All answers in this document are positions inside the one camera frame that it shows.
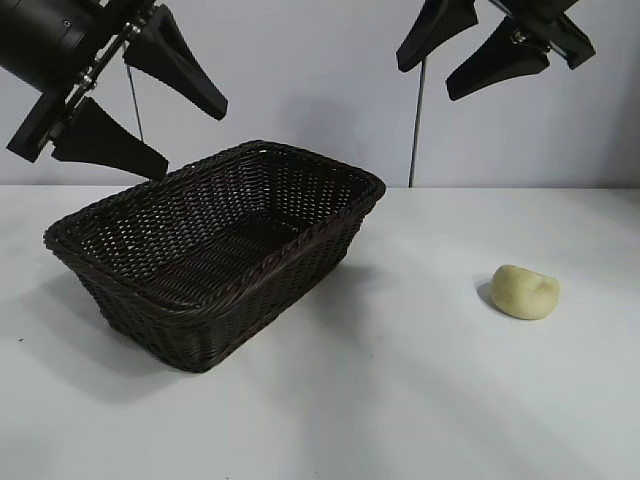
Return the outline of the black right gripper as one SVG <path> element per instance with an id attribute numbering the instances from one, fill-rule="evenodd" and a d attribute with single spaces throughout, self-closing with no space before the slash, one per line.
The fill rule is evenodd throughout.
<path id="1" fill-rule="evenodd" d="M 578 0 L 493 0 L 507 17 L 446 80 L 449 98 L 459 100 L 516 77 L 536 75 L 560 55 L 570 69 L 596 51 L 589 37 L 567 16 Z M 409 72 L 432 51 L 478 24 L 474 0 L 426 0 L 396 52 L 398 69 Z"/>

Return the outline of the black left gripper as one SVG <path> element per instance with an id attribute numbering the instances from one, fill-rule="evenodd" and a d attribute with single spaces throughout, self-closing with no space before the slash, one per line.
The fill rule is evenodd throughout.
<path id="1" fill-rule="evenodd" d="M 4 1 L 1 66 L 41 94 L 8 143 L 35 162 L 54 159 L 161 180 L 168 160 L 131 135 L 91 97 L 121 46 L 124 61 L 180 93 L 216 120 L 228 100 L 196 60 L 166 5 L 151 1 Z"/>

